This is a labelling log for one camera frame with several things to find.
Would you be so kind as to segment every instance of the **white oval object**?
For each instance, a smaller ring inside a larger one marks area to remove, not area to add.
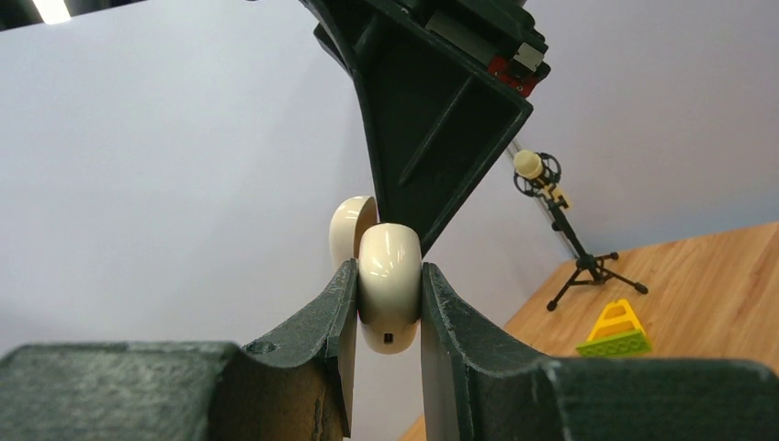
[[[345,261],[357,258],[360,239],[378,223],[376,200],[372,196],[355,196],[341,204],[330,219],[330,258],[338,269]]]
[[[357,308],[368,346],[398,354],[416,335],[422,302],[422,249],[409,227],[382,223],[360,242]]]

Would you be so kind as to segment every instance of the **tripod leg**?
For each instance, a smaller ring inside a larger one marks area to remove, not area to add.
[[[578,277],[579,274],[581,274],[581,272],[582,270],[580,268],[576,268],[576,271],[574,271],[573,274],[570,275],[568,281],[565,282],[565,285],[563,285],[558,295],[555,296],[555,298],[547,304],[547,311],[554,311],[558,307],[559,300],[562,299],[562,296],[565,295],[565,291],[567,291],[568,288],[570,288],[570,286],[573,285],[573,282],[576,281],[576,277]]]
[[[633,280],[629,280],[627,278],[624,278],[624,277],[618,275],[617,273],[615,273],[614,271],[612,271],[612,270],[610,270],[608,268],[601,267],[601,271],[606,273],[609,277],[613,277],[613,278],[615,278],[617,280],[620,280],[620,281],[622,281],[624,283],[627,283],[628,285],[633,287],[636,291],[638,291],[639,294],[647,294],[649,292],[649,288],[647,288],[645,285],[643,285],[641,283],[638,283],[638,282],[634,282]]]

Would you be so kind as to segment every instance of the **tripod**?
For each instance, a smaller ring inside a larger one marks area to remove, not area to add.
[[[570,242],[570,244],[573,246],[573,249],[576,251],[576,255],[578,256],[576,259],[576,270],[574,270],[573,274],[570,275],[568,281],[565,282],[565,285],[563,285],[563,287],[558,292],[558,295],[555,296],[555,298],[552,299],[549,304],[547,304],[547,311],[554,311],[558,307],[559,300],[562,299],[562,296],[565,295],[565,293],[568,291],[568,288],[578,285],[603,285],[611,278],[615,278],[621,282],[627,283],[640,294],[646,294],[649,292],[649,289],[646,286],[622,277],[605,267],[606,260],[617,260],[619,258],[618,253],[609,253],[595,256],[587,253],[587,251],[584,250],[584,246],[581,244],[581,242],[579,242],[579,239],[576,237],[576,233],[573,231],[573,228],[570,226],[565,213],[562,211],[563,208],[568,207],[568,203],[565,201],[565,198],[544,197],[543,199],[547,203],[549,212],[552,214],[552,219],[554,219],[554,222],[552,222],[552,230],[565,234],[566,239],[568,239],[568,242]],[[591,280],[577,280],[579,274],[584,271],[589,272],[593,278]]]

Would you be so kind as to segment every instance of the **wall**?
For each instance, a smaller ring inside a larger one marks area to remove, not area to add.
[[[0,33],[0,352],[245,343],[320,292],[330,216],[372,186],[314,24],[293,0],[150,0]],[[565,256],[499,162],[428,259],[504,323]],[[418,360],[360,340],[354,439],[421,413]]]
[[[779,3],[528,2],[552,73],[520,139],[557,155],[593,252],[779,219]]]

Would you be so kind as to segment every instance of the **wooden table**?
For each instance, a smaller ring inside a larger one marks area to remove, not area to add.
[[[646,246],[607,267],[649,287],[641,296],[616,280],[572,287],[547,303],[573,271],[560,266],[505,326],[551,356],[576,356],[606,303],[627,299],[647,331],[647,356],[737,357],[779,372],[779,222]],[[425,440],[422,418],[401,440]]]

